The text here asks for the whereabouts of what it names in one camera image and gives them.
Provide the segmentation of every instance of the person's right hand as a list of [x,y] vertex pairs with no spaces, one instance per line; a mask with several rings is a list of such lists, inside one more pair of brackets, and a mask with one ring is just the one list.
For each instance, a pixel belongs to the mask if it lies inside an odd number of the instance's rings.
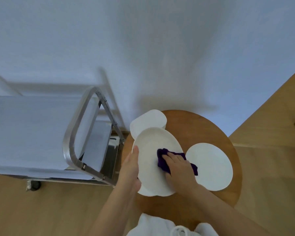
[[170,169],[170,174],[165,174],[170,187],[183,196],[190,195],[198,186],[190,162],[181,155],[174,155],[170,152],[162,157]]

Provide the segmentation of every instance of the round table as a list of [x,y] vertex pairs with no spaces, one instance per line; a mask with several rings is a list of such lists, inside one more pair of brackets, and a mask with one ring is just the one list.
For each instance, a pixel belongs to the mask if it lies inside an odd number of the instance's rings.
[[[195,113],[182,110],[162,112],[167,118],[165,129],[178,140],[184,153],[196,143],[210,143],[228,156],[233,167],[232,182],[225,189],[212,193],[234,207],[240,196],[243,177],[237,152],[228,137],[214,123]],[[121,162],[131,151],[133,142],[134,139],[129,134],[123,147]],[[202,213],[179,194],[168,197],[137,194],[136,204],[143,213],[171,220],[175,225],[183,225],[190,230],[194,230],[198,223],[204,221]]]

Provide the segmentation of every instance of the hand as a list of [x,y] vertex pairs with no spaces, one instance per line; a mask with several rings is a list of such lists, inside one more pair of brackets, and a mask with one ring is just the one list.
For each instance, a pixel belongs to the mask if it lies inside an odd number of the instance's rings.
[[166,181],[177,193],[189,196],[198,186],[190,162],[181,155],[167,154],[162,155],[170,169],[170,174],[165,174]]
[[138,165],[139,148],[134,146],[123,162],[116,187],[123,190],[129,190],[131,193],[136,193],[141,188],[141,182],[138,179],[139,165]]

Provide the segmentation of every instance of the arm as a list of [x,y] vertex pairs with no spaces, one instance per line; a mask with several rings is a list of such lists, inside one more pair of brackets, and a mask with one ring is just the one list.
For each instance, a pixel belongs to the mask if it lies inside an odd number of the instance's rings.
[[168,153],[168,156],[163,155],[163,158],[171,172],[171,175],[166,173],[169,185],[177,193],[194,202],[198,209],[204,213],[207,222],[220,236],[269,236],[261,226],[199,185],[189,161],[172,153]]
[[118,236],[124,233],[131,204],[141,187],[138,155],[139,149],[135,146],[125,159],[117,185],[91,227],[89,236]]

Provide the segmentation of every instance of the cleaning cloth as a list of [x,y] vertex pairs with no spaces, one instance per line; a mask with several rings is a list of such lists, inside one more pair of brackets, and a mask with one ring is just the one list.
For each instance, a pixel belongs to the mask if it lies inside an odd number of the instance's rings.
[[[166,148],[163,149],[158,149],[157,150],[157,158],[158,158],[158,163],[157,166],[159,168],[161,168],[163,171],[167,172],[170,174],[170,169],[166,163],[166,161],[164,160],[164,158],[162,157],[162,155],[167,155],[167,153],[170,152],[169,150],[167,150]],[[176,153],[176,152],[171,152],[174,155],[181,155],[182,158],[184,158],[186,160],[186,155],[185,153]],[[198,167],[195,164],[191,163],[191,167],[193,169],[193,173],[195,176],[198,175]]]

